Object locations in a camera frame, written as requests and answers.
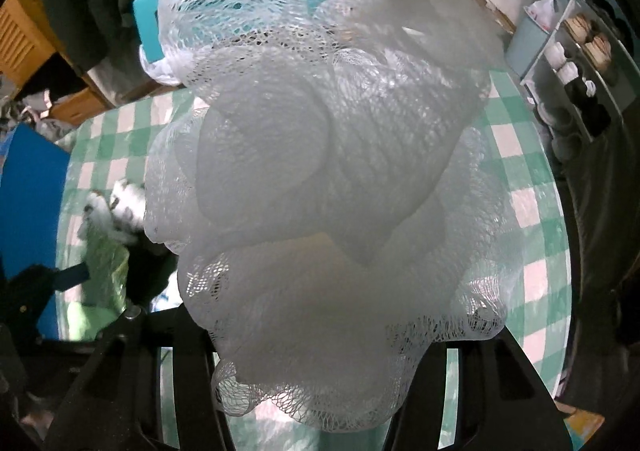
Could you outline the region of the white patterned plastic bag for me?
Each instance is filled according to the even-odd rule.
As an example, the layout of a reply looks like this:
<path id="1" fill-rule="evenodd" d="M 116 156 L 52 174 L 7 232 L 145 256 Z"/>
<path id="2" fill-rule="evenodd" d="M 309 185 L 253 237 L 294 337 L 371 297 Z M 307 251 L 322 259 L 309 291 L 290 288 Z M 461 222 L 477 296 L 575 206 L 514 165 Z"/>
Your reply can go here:
<path id="1" fill-rule="evenodd" d="M 87 240 L 96 231 L 122 245 L 135 245 L 144 230 L 144 215 L 144 188 L 122 178 L 114 182 L 107 197 L 98 190 L 89 192 L 78 237 Z"/>

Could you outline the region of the light green pouch bag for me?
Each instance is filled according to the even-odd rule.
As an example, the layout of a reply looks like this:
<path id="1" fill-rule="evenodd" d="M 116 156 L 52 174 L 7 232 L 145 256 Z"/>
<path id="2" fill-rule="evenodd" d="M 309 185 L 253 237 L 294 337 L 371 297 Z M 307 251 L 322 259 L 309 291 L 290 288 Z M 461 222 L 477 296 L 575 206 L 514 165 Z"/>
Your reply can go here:
<path id="1" fill-rule="evenodd" d="M 58 309 L 58 335 L 62 341 L 93 341 L 118 317 L 117 310 L 72 301 Z"/>

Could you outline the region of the green glitter sponge cloth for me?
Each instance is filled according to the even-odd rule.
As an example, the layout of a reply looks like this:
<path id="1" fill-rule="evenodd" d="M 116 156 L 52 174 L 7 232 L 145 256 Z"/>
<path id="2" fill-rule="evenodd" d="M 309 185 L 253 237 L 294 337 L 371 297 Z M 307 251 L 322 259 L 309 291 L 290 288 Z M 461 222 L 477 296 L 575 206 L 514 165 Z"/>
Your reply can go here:
<path id="1" fill-rule="evenodd" d="M 126 307 L 128 249 L 89 222 L 82 225 L 78 237 L 85 242 L 82 262 L 89 274 L 81 284 L 81 301 L 120 315 Z"/>

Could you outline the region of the wooden louvered wardrobe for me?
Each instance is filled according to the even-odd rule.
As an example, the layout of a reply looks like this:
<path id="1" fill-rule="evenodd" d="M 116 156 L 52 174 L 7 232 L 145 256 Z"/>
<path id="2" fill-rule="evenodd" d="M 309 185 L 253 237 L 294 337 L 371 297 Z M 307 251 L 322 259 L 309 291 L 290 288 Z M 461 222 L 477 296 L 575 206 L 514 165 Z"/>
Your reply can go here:
<path id="1" fill-rule="evenodd" d="M 42 0 L 5 0 L 1 6 L 1 74 L 13 83 L 11 94 L 52 90 L 48 114 L 78 126 L 113 107 L 101 90 L 66 55 Z"/>

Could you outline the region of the blue cardboard box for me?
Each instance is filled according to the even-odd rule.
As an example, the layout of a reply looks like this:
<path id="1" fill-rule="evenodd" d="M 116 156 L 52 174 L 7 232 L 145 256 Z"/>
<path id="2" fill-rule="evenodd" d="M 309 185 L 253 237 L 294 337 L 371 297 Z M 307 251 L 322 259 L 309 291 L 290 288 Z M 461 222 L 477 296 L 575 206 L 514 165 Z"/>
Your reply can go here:
<path id="1" fill-rule="evenodd" d="M 55 267 L 70 155 L 21 124 L 1 145 L 1 263 L 7 279 Z"/>

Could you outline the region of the metal shoe rack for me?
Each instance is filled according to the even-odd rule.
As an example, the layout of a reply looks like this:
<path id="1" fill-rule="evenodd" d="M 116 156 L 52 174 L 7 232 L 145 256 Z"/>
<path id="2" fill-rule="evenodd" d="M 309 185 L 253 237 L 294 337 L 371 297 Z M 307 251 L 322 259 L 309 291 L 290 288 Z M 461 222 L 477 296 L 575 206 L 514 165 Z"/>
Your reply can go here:
<path id="1" fill-rule="evenodd" d="M 639 100 L 639 37 L 615 0 L 564 0 L 522 84 L 566 163 Z"/>

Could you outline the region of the green checkered tablecloth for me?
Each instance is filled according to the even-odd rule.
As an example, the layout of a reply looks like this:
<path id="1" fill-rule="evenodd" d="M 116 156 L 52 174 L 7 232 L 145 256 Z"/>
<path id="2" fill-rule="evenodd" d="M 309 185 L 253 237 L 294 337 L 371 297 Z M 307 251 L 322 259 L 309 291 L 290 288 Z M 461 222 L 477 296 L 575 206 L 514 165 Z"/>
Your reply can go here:
<path id="1" fill-rule="evenodd" d="M 570 327 L 570 250 L 558 188 L 528 103 L 510 75 L 490 74 L 491 89 L 478 127 L 491 161 L 506 183 L 524 240 L 524 269 L 514 285 L 506 325 L 551 396 L 559 390 Z M 126 178 L 143 182 L 146 153 L 162 127 L 190 109 L 194 98 L 175 90 L 108 111 L 86 121 L 62 140 L 70 151 L 58 221 L 55 265 L 84 258 L 78 237 L 88 193 L 111 191 Z M 240 450 L 378 450 L 385 426 L 359 434 L 327 434 L 295 423 L 272 403 L 229 422 Z"/>

